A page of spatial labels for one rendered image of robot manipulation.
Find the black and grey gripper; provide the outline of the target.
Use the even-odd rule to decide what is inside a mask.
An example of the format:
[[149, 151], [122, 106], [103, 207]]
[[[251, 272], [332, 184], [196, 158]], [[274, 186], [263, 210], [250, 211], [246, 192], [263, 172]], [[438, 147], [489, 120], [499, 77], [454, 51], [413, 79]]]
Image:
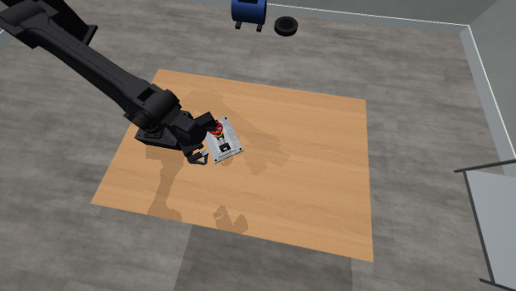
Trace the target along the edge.
[[[178, 142], [181, 146], [181, 149], [184, 153], [184, 156], [187, 158], [187, 160], [190, 164], [198, 164], [198, 165], [207, 164], [207, 162], [208, 162], [208, 151], [207, 150], [204, 150], [202, 152], [199, 151], [196, 154], [192, 155], [193, 151], [195, 151], [197, 149], [200, 150], [203, 148], [202, 142], [197, 145], [190, 145], [190, 143], [187, 140], [185, 140], [184, 138], [182, 138], [180, 136], [174, 136], [174, 137], [178, 140]], [[202, 157], [204, 158], [204, 162], [198, 161]]]

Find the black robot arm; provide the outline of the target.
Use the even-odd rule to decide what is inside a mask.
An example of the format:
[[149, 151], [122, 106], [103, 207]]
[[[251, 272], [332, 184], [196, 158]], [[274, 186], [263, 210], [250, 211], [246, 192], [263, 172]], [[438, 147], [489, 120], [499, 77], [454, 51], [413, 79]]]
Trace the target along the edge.
[[193, 120], [186, 117], [174, 93], [129, 74], [69, 34], [66, 30], [72, 26], [45, 2], [19, 2], [0, 11], [0, 18], [0, 27], [10, 35], [32, 49], [40, 46], [49, 51], [115, 100], [125, 112], [123, 116], [144, 130], [145, 138], [160, 139], [166, 126], [172, 135], [193, 146], [203, 142], [207, 131], [216, 131], [217, 123], [210, 112]]

